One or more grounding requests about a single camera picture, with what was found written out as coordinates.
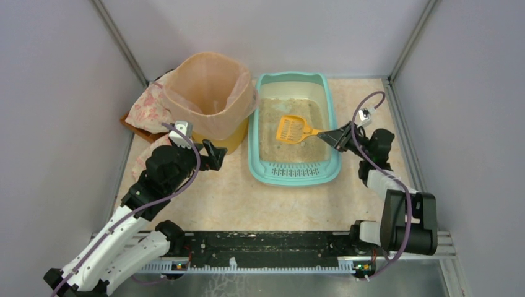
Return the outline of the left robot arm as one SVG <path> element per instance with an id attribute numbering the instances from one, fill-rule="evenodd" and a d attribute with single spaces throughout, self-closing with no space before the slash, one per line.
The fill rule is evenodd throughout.
<path id="1" fill-rule="evenodd" d="M 196 179 L 199 171 L 218 171 L 227 149 L 204 139 L 179 147 L 161 145 L 146 160 L 146 169 L 122 198 L 109 222 L 89 245 L 63 268 L 45 273 L 53 296 L 110 296 L 150 261 L 184 248 L 185 232 L 170 220 L 130 249 L 124 245 Z"/>

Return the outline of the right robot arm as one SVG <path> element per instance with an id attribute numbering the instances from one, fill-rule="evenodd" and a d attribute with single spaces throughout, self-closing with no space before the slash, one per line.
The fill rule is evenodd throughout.
<path id="1" fill-rule="evenodd" d="M 356 246 L 433 255 L 438 245 L 436 198 L 394 175 L 389 163 L 394 133 L 377 129 L 368 137 L 362 127 L 349 122 L 317 136 L 338 152 L 350 151 L 360 157 L 358 178 L 384 202 L 380 221 L 357 220 L 350 227 Z"/>

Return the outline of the yellow litter scoop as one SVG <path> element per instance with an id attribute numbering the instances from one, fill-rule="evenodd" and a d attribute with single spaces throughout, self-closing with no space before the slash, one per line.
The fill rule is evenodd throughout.
<path id="1" fill-rule="evenodd" d="M 286 144 L 299 144 L 307 137 L 316 136 L 320 132 L 324 130 L 311 127 L 304 117 L 288 114 L 282 116 L 279 121 L 276 140 Z"/>

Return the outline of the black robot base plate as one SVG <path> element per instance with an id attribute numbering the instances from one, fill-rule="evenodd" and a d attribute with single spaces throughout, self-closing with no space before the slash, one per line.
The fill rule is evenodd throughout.
<path id="1" fill-rule="evenodd" d="M 185 257 L 192 268 L 335 267 L 346 256 L 372 259 L 380 248 L 359 243 L 349 231 L 193 231 L 177 240 L 168 257 Z"/>

